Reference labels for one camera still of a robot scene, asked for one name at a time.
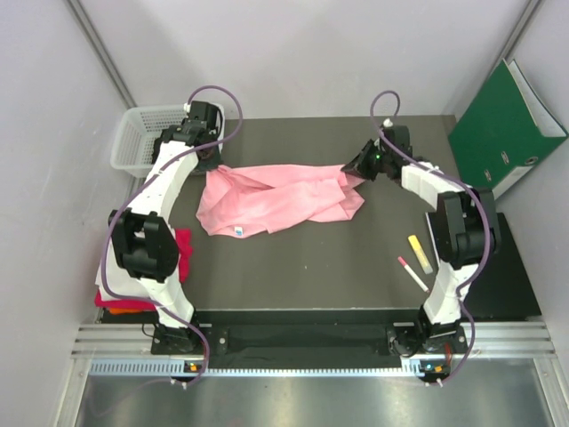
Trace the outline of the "pink t shirt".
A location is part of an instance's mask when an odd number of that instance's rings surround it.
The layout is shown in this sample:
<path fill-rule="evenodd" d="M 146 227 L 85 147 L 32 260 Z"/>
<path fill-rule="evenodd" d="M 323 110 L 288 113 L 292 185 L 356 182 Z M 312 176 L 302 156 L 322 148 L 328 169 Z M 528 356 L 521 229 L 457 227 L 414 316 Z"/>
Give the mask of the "pink t shirt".
<path fill-rule="evenodd" d="M 208 235 L 232 238 L 349 221 L 365 202 L 363 182 L 340 165 L 224 165 L 206 174 L 196 218 Z"/>

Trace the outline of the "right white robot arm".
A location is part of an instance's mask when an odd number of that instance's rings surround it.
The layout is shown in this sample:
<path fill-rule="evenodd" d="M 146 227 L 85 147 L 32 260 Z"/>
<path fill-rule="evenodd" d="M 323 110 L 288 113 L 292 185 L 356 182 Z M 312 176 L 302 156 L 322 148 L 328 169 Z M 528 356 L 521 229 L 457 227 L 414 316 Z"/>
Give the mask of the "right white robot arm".
<path fill-rule="evenodd" d="M 419 308 L 413 330 L 398 333 L 393 348 L 406 357 L 419 350 L 438 350 L 457 335 L 471 283 L 501 243 L 493 193 L 472 189 L 413 157 L 408 127 L 390 120 L 381 124 L 378 139 L 369 140 L 341 170 L 367 181 L 384 174 L 434 208 L 435 283 Z"/>

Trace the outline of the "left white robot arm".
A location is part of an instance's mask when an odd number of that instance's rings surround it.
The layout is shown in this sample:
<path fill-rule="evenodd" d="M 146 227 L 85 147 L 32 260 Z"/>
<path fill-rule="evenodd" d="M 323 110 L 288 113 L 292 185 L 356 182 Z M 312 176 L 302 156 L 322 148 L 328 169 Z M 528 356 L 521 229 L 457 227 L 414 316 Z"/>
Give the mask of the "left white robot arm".
<path fill-rule="evenodd" d="M 108 218 L 110 237 L 98 276 L 101 297 L 156 310 L 155 354 L 189 354 L 203 346 L 195 308 L 182 290 L 191 232 L 173 229 L 168 220 L 185 180 L 220 165 L 225 131 L 220 104 L 191 101 L 178 115 L 154 141 L 141 190 Z"/>

